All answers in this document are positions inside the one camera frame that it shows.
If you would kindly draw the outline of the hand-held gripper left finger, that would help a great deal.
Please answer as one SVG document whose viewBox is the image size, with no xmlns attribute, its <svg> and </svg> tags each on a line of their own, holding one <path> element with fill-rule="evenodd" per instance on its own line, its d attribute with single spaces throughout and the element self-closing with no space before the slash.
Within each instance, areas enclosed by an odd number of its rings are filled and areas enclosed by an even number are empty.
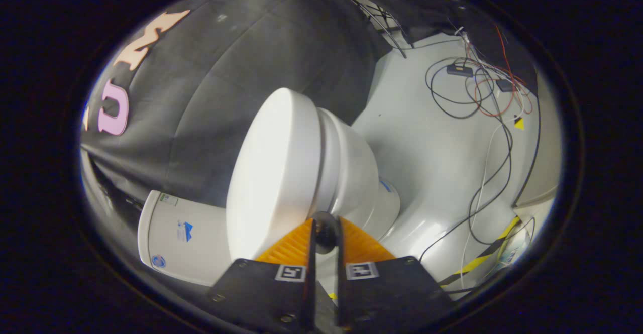
<svg viewBox="0 0 643 334">
<path fill-rule="evenodd" d="M 257 333 L 314 331 L 315 230 L 310 218 L 256 259 L 236 259 L 209 290 L 212 313 Z"/>
</svg>

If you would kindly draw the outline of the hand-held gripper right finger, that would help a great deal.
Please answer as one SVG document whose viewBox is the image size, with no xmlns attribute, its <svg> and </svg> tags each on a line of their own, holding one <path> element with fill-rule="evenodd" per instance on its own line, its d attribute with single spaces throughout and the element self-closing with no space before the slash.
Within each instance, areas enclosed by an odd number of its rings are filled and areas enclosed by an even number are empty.
<svg viewBox="0 0 643 334">
<path fill-rule="evenodd" d="M 396 257 L 345 218 L 338 229 L 336 323 L 342 330 L 417 332 L 455 308 L 416 257 Z"/>
</svg>

